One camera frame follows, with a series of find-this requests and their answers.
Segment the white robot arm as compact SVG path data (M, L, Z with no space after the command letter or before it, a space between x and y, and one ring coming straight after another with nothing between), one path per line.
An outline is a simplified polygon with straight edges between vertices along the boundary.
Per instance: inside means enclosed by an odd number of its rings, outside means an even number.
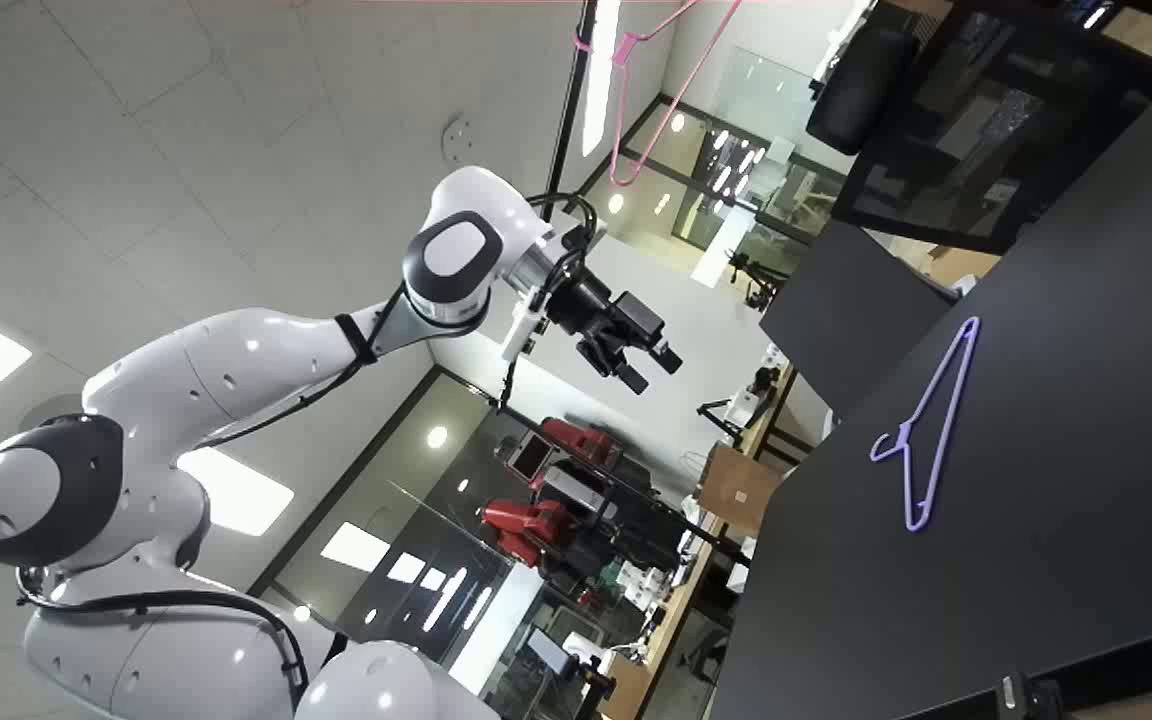
M97 720L500 720L403 642L347 642L197 574L211 491L197 448L259 431L377 360L469 335L512 288L604 376L678 369L665 321L583 268L504 176L447 173L395 292L338 317L235 308L105 363L80 410L0 439L0 564L26 603L26 659Z

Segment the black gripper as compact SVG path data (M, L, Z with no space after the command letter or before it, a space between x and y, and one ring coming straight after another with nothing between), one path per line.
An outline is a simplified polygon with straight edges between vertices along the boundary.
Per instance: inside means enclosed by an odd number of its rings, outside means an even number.
M665 321L631 292L614 292L595 273L570 268L544 302L544 317L561 326L591 363L645 396L649 382L624 360L628 349L649 354L665 374L679 374L679 354L665 341Z

